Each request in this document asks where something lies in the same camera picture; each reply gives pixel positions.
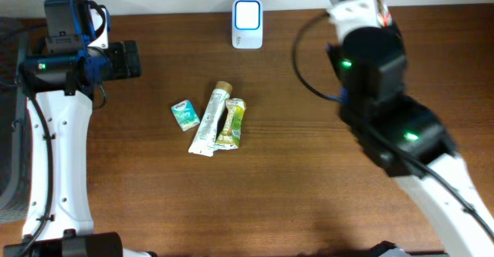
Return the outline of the teal tissue pack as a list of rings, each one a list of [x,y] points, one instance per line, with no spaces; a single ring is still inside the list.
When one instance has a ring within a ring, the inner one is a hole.
[[[187,131],[200,124],[200,118],[195,112],[189,100],[183,100],[171,107],[171,112],[176,119],[178,126]]]

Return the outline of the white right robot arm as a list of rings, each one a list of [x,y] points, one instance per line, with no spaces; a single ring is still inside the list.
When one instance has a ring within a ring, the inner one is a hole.
[[[438,116],[406,93],[396,27],[349,31],[328,51],[340,81],[340,119],[364,154],[419,207],[450,256],[491,256],[493,216]]]

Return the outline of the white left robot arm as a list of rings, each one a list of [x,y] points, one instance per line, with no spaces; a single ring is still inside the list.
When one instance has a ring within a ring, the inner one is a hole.
[[[134,41],[110,42],[110,13],[92,0],[47,0],[48,30],[19,48],[19,95],[31,127],[29,208],[6,256],[131,256],[116,232],[95,233],[86,139],[96,90],[142,73]]]

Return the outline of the white tube brown cap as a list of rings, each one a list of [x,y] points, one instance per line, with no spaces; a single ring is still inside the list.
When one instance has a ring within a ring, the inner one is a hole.
[[[225,101],[230,97],[232,85],[225,81],[215,84],[204,115],[199,124],[188,152],[212,157],[215,151],[215,140],[218,130],[218,122],[225,109]]]

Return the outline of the green snack packet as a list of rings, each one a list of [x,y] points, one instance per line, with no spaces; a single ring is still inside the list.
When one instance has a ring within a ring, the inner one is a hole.
[[[225,105],[227,117],[215,141],[215,150],[234,150],[240,145],[242,121],[246,110],[245,101],[239,98],[228,99]]]

